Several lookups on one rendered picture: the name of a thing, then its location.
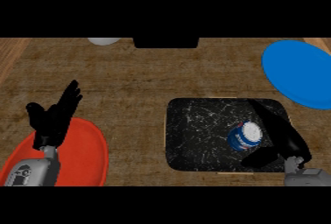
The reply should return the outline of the red plate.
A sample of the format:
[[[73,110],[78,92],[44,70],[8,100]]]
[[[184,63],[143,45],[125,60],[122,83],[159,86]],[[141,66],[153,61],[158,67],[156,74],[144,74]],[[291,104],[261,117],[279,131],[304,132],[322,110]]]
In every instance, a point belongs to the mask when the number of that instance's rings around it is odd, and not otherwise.
[[[35,133],[14,147],[0,169],[0,186],[14,164],[28,158],[42,158],[44,153],[32,148]],[[56,186],[101,186],[109,168],[107,143],[98,127],[93,122],[73,117],[66,138],[57,148],[60,169]]]

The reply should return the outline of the blue plate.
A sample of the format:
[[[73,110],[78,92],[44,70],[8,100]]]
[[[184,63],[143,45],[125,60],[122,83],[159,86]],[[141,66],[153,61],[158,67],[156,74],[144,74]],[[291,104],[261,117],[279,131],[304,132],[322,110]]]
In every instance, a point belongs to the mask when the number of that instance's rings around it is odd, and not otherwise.
[[[261,68],[277,92],[310,109],[331,110],[331,55],[298,40],[274,41]]]

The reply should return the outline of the blue and white can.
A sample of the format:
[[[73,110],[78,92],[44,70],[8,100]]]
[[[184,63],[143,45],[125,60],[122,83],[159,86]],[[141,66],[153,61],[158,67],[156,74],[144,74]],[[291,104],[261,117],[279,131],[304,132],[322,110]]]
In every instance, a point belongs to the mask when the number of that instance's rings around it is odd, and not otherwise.
[[[236,151],[251,149],[262,140],[260,126],[249,121],[240,122],[228,131],[227,144]]]

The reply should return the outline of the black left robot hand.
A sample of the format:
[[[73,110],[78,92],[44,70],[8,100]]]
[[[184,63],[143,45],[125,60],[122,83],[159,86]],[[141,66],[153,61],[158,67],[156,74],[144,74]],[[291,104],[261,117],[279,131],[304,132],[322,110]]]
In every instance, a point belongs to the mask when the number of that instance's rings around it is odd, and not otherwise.
[[[32,148],[41,150],[44,146],[57,147],[66,137],[67,126],[75,113],[82,95],[79,94],[78,82],[75,80],[66,86],[56,104],[48,109],[29,102],[25,105],[29,126],[35,130]]]

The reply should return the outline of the black marble tray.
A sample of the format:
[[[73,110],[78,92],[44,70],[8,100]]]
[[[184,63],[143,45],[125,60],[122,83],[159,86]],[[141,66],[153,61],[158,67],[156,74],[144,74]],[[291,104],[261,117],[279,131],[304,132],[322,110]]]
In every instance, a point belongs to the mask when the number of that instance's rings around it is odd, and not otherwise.
[[[243,98],[171,99],[165,122],[169,168],[186,172],[282,172],[280,158],[260,169],[240,165],[254,149],[234,150],[227,144],[227,135],[242,122],[262,123]]]

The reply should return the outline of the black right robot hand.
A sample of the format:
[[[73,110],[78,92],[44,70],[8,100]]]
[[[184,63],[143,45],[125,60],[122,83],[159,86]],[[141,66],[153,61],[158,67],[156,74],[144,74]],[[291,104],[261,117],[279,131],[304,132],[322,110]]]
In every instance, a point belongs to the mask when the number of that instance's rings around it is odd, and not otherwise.
[[[296,168],[302,169],[304,164],[311,160],[310,150],[305,140],[299,136],[291,123],[276,115],[254,99],[248,99],[255,114],[262,121],[262,127],[271,147],[260,147],[243,159],[240,165],[251,168],[262,168],[279,157],[286,160],[288,158],[299,158]]]

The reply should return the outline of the pale grey round object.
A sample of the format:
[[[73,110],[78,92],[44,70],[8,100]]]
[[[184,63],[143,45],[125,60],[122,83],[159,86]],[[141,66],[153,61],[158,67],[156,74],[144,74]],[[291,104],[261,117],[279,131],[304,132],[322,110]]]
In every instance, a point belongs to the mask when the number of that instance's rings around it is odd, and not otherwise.
[[[91,44],[96,46],[107,46],[119,41],[119,38],[88,38]]]

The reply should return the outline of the black box appliance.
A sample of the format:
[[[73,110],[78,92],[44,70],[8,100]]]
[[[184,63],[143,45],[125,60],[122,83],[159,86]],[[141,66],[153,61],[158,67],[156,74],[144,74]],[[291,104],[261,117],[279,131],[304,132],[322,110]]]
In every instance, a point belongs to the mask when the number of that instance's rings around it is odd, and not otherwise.
[[[137,48],[195,48],[197,38],[134,38]]]

